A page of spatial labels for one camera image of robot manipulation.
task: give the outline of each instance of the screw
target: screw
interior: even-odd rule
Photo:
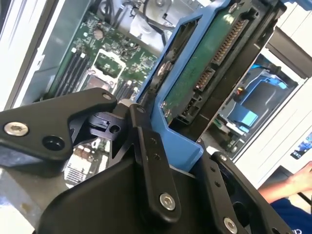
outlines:
[[[109,96],[108,94],[103,94],[103,97],[105,97],[105,98],[108,99],[108,100],[112,100],[112,97]]]
[[[168,211],[173,211],[176,208],[176,202],[172,196],[167,193],[161,194],[159,197],[160,204]]]
[[[141,113],[144,113],[145,112],[145,110],[142,108],[142,107],[137,107],[136,108],[138,111],[140,111]]]
[[[232,13],[236,10],[237,7],[238,7],[238,4],[237,4],[237,2],[235,2],[235,3],[230,7],[229,13],[232,14]]]
[[[228,160],[224,155],[220,155],[220,158],[221,158],[223,161]]]
[[[164,0],[156,0],[156,5],[162,7],[165,4]]]
[[[160,107],[163,108],[166,105],[167,105],[167,103],[165,101],[163,101],[162,104],[160,105]]]
[[[165,112],[164,116],[165,116],[165,117],[168,117],[169,114],[170,114],[170,110],[167,110],[167,111]]]
[[[225,227],[230,231],[230,233],[237,234],[237,226],[230,218],[224,218],[223,222]]]
[[[29,132],[26,124],[20,122],[10,122],[4,126],[4,131],[12,136],[22,137]]]

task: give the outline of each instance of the person's hand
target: person's hand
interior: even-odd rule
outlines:
[[[287,180],[296,193],[312,190],[312,161]]]

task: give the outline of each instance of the circuit board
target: circuit board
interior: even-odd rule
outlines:
[[[61,76],[71,61],[73,48],[89,58],[89,71],[97,70],[112,80],[119,78],[143,82],[157,60],[151,52],[102,22],[96,15],[87,13],[60,65],[49,93],[53,94],[58,88]],[[83,80],[82,88],[87,86],[88,79],[90,78]]]
[[[238,20],[247,8],[248,6],[239,5],[236,11],[231,14],[229,8],[226,8],[220,11],[213,20],[191,59],[165,98],[165,105],[163,105],[162,110],[168,123],[180,115],[183,109],[188,110],[187,108],[192,106],[191,102],[188,105],[182,104],[186,93],[189,93],[193,88],[203,91],[207,86],[215,72],[209,66],[210,62],[219,65],[223,61],[227,51],[230,50],[243,26],[247,23],[247,20]]]

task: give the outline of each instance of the blue shirt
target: blue shirt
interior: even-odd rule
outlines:
[[[312,215],[295,207],[286,199],[271,204],[275,211],[290,226],[294,234],[312,234]]]

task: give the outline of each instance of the person's arm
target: person's arm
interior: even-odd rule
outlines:
[[[258,189],[268,203],[308,190],[312,190],[312,161],[287,180]]]

